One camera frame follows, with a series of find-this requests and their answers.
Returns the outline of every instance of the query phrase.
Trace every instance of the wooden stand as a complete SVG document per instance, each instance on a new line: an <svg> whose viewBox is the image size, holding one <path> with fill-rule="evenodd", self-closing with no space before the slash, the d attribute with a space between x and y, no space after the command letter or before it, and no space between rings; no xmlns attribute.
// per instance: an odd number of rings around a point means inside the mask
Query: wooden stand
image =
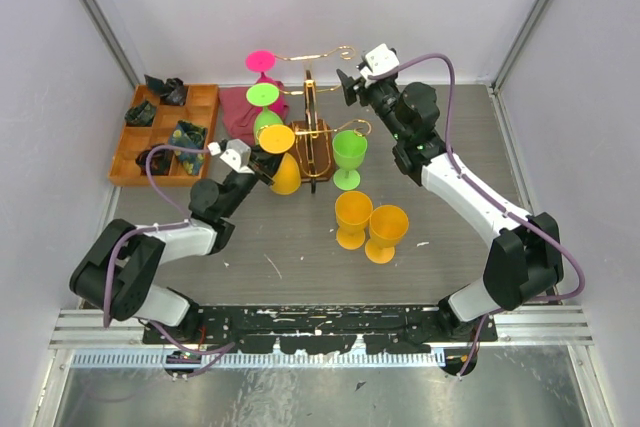
<svg viewBox="0 0 640 427"><path fill-rule="evenodd" d="M187 102L184 106L163 105L160 98L152 94L146 85L138 85L131 100L131 106L148 100L157 106L156 115L151 127L127 127L122 129L120 141L111 170L109 180L119 186L149 185L147 176L136 164L136 157L144 150L156 144L166 144L179 120L187 120L192 124L207 128L206 146L213 139L213 132L218 117L218 86L214 84L188 85ZM199 179L205 178L209 171L210 157L206 156L204 165L198 175L189 175L182 168L174 155L168 175L156 175L156 184L168 187L189 187Z"/></svg>
<svg viewBox="0 0 640 427"><path fill-rule="evenodd" d="M309 130L304 120L291 122L289 126L294 132ZM318 130L329 130L329 126L323 119L318 119ZM315 138L313 137L312 135L296 136L296 142L289 153L298 162L302 182L311 182L312 190L315 190L316 182L326 182L331 179L335 172L335 162L331 133L316 134Z"/></svg>

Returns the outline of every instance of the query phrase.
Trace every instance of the pink fabric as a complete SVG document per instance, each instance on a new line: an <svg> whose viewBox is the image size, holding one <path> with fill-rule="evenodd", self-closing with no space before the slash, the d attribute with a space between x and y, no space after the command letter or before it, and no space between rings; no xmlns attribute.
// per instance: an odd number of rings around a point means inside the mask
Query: pink fabric
<svg viewBox="0 0 640 427"><path fill-rule="evenodd" d="M282 82L272 80L274 85L282 88ZM232 139L240 139L247 145L254 145L253 123L262 109L256 108L247 100L249 87L230 87L220 90L220 108L222 108L222 123ZM289 106L282 99L281 112L276 112L284 121L289 113Z"/></svg>

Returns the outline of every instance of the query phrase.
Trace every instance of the gray floor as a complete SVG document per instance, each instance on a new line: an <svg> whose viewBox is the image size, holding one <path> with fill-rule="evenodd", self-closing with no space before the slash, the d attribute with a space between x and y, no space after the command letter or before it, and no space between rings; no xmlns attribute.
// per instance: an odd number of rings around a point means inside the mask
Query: gray floor
<svg viewBox="0 0 640 427"><path fill-rule="evenodd" d="M443 133L448 92L444 87L437 91L443 112L439 132ZM290 119L302 119L302 99L290 100ZM303 185L286 197L260 184L232 216L236 230L226 249L214 256L161 266L156 276L160 285L203 304L435 303L482 274L487 249L480 238L444 201L400 174L391 154L393 139L373 112L359 105L347 107L341 92L320 94L319 101L320 117L332 127L356 117L373 124L367 156L359 169L359 190L376 207L389 203L407 211L411 225L395 259L375 265L363 249L349 252L338 246L334 202L341 191L332 182L319 184L315 196ZM456 152L485 182L517 202L486 89L458 87L455 109ZM223 129L218 130L217 139L226 137ZM215 162L210 175L222 180L227 172ZM167 192L188 204L189 189ZM180 219L171 206L144 187L122 190L116 217L138 224Z"/></svg>

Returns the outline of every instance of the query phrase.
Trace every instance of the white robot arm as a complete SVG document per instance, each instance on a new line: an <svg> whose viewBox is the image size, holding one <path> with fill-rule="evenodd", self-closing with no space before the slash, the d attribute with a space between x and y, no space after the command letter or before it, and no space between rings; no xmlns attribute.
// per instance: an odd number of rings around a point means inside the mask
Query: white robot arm
<svg viewBox="0 0 640 427"><path fill-rule="evenodd" d="M155 320L184 330L194 327L190 314L197 310L191 299L153 283L159 265L193 255L210 255L225 247L234 226L228 218L258 181L272 183L282 155L249 147L241 140L214 142L207 146L212 155L229 165L232 172L223 183L202 179L191 189L192 218L175 228L134 226L122 219L112 221L96 240L70 280L71 291L96 307L104 303L106 272L118 241L140 230L119 252L115 266L110 315L116 320L137 317Z"/></svg>
<svg viewBox="0 0 640 427"><path fill-rule="evenodd" d="M394 74L399 65L395 51L381 44L365 54L358 78L340 70L338 76L347 105L370 105L396 139L392 151L400 171L444 199L489 247L483 276L438 303L442 327L453 331L484 314L513 310L562 280L560 253L513 217L556 241L558 226L546 213L532 216L511 204L464 166L436 132L435 90L414 82L401 92Z"/></svg>

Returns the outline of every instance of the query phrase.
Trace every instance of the metal plate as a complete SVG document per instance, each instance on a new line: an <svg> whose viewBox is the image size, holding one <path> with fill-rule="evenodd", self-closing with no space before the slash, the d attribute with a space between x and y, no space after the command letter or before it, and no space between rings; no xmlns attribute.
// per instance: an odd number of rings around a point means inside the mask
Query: metal plate
<svg viewBox="0 0 640 427"><path fill-rule="evenodd" d="M107 402L127 398L123 402ZM458 381L434 368L72 369L58 427L589 425L567 349L483 349Z"/></svg>

